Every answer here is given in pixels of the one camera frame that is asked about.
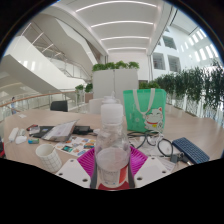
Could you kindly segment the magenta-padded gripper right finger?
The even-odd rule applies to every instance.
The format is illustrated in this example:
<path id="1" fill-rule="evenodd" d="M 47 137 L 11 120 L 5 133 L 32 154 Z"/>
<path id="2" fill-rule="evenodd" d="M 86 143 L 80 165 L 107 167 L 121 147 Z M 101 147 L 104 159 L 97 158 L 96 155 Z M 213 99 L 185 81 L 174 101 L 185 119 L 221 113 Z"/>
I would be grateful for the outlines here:
<path id="1" fill-rule="evenodd" d="M 171 174 L 158 158 L 148 157 L 134 147 L 131 148 L 128 167 L 130 188 L 143 187 Z"/>

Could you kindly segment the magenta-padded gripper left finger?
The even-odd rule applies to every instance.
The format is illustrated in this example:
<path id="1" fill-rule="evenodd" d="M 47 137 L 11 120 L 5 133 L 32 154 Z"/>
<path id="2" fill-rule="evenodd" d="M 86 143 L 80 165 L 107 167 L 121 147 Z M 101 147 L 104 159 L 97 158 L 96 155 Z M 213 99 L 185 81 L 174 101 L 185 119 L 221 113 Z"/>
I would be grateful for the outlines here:
<path id="1" fill-rule="evenodd" d="M 78 186 L 95 188 L 97 186 L 97 167 L 94 149 L 88 150 L 78 159 L 69 159 L 56 175 Z"/>

